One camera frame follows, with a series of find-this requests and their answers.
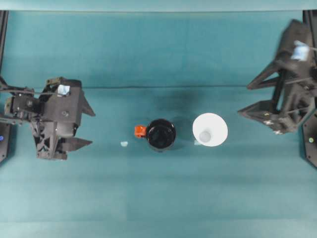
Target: black cup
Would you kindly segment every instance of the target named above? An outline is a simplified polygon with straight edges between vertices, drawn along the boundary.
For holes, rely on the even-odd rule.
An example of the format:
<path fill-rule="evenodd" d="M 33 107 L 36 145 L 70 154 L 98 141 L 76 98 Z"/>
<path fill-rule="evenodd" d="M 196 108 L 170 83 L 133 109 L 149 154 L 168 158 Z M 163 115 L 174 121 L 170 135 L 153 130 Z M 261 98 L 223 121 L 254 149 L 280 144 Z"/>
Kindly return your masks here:
<path fill-rule="evenodd" d="M 169 149 L 174 144 L 175 138 L 175 126 L 165 119 L 154 120 L 147 126 L 146 139 L 155 151 L 163 152 Z"/>

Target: orange handle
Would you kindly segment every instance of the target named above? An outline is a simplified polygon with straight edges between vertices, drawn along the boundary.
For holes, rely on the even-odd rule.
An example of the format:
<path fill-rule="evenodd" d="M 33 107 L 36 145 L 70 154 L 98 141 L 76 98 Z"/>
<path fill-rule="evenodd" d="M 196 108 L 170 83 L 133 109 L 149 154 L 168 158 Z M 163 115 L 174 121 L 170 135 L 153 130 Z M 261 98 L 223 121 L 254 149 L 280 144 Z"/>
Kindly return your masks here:
<path fill-rule="evenodd" d="M 134 128 L 134 135 L 138 138 L 146 137 L 147 135 L 147 127 L 143 125 L 137 125 Z"/>

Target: cable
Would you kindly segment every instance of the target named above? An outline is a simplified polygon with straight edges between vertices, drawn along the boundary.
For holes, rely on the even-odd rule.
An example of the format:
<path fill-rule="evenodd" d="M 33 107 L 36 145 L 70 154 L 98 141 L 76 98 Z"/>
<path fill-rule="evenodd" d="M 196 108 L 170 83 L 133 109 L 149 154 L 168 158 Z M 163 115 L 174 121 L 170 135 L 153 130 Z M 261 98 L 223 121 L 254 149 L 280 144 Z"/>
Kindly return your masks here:
<path fill-rule="evenodd" d="M 15 90 L 15 89 L 4 89 L 4 90 L 0 90 L 0 92 L 6 92 L 6 93 L 23 93 L 23 94 L 37 94 L 37 95 L 57 95 L 57 96 L 62 96 L 65 97 L 67 96 L 64 94 L 60 94 L 60 93 L 40 93 L 40 92 L 31 92 L 31 91 L 24 91 L 24 90 Z"/>

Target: black mug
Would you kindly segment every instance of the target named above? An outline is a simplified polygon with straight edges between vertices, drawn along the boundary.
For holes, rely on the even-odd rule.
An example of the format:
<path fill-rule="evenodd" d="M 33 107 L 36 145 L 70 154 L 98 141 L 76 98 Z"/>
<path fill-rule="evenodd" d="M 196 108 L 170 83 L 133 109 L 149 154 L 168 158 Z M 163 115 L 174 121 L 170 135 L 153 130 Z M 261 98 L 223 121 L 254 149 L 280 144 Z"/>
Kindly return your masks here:
<path fill-rule="evenodd" d="M 173 123 L 165 119 L 152 121 L 147 127 L 135 127 L 135 136 L 146 138 L 150 147 L 158 152 L 169 149 L 176 139 L 176 129 Z"/>

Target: teal cloth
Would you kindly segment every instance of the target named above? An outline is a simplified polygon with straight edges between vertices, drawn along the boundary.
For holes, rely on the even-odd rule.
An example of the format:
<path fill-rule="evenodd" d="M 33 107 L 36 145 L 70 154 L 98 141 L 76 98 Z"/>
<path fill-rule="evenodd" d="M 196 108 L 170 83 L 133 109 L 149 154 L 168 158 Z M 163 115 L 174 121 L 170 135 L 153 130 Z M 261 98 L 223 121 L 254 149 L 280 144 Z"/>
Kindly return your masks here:
<path fill-rule="evenodd" d="M 80 79 L 97 116 L 83 115 L 77 136 L 93 143 L 67 161 L 36 159 L 29 126 L 14 128 L 0 164 L 0 237 L 315 238 L 317 170 L 302 135 L 276 136 L 236 113 L 271 97 L 244 85 L 300 16 L 11 12 L 8 83 Z M 205 112 L 228 124 L 221 146 L 194 143 L 192 122 Z M 164 153 L 133 135 L 157 118 L 177 130 Z"/>
<path fill-rule="evenodd" d="M 0 9 L 94 12 L 210 12 L 316 9 L 315 0 L 1 0 Z"/>

